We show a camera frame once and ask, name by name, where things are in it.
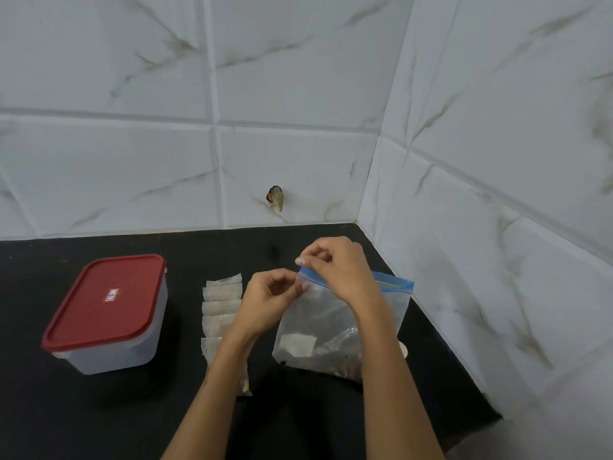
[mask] black countertop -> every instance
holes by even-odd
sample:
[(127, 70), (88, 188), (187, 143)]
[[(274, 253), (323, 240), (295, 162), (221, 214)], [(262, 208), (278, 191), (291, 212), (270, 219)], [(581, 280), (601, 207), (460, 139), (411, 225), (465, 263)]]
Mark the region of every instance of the black countertop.
[[(207, 279), (287, 267), (314, 239), (358, 241), (372, 270), (391, 274), (355, 224), (0, 242), (0, 451), (3, 458), (159, 458), (206, 371), (200, 349)], [(41, 349), (42, 334), (88, 262), (157, 253), (169, 301), (157, 354), (141, 367), (81, 375)], [(249, 356), (253, 397), (237, 401), (228, 458), (365, 457), (361, 386), (281, 366), (276, 328)], [(445, 448), (498, 419), (411, 301), (398, 338)]]

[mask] person's left hand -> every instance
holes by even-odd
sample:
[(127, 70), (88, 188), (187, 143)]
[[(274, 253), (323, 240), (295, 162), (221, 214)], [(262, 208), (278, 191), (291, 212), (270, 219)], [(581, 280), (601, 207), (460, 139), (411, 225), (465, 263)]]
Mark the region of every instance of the person's left hand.
[(273, 327), (308, 287), (308, 282), (297, 283), (297, 277), (298, 273), (288, 269), (255, 273), (232, 324), (234, 331), (253, 338)]

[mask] red plastic lid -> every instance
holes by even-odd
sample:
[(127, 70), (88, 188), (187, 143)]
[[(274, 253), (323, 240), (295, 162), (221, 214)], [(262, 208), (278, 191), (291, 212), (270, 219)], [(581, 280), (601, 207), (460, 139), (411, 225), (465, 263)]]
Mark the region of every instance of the red plastic lid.
[(160, 255), (101, 258), (88, 264), (43, 334), (49, 352), (134, 339), (149, 328), (165, 260)]

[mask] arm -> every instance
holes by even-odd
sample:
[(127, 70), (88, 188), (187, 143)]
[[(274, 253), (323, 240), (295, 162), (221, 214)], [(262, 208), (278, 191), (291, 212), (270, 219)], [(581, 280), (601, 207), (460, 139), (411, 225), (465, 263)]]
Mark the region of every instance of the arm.
[(162, 460), (221, 460), (226, 456), (243, 367), (258, 336), (270, 329), (289, 304), (303, 293), (304, 284), (296, 284), (296, 277), (295, 272), (286, 269), (253, 275), (237, 316), (221, 340), (207, 378)]
[(362, 342), (366, 452), (369, 460), (442, 460), (443, 452), (396, 338), (392, 310), (358, 243), (323, 238), (296, 263), (323, 277), (356, 316)]

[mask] hand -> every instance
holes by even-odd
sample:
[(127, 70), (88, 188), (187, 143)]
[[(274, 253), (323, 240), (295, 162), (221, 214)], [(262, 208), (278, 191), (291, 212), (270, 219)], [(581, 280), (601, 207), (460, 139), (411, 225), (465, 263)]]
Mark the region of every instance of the hand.
[(308, 283), (296, 283), (297, 277), (298, 273), (288, 269), (255, 273), (232, 323), (234, 331), (252, 339), (273, 327), (308, 287)]
[(382, 299), (362, 246), (347, 237), (317, 239), (296, 258), (296, 264), (316, 271), (354, 312), (362, 303)]

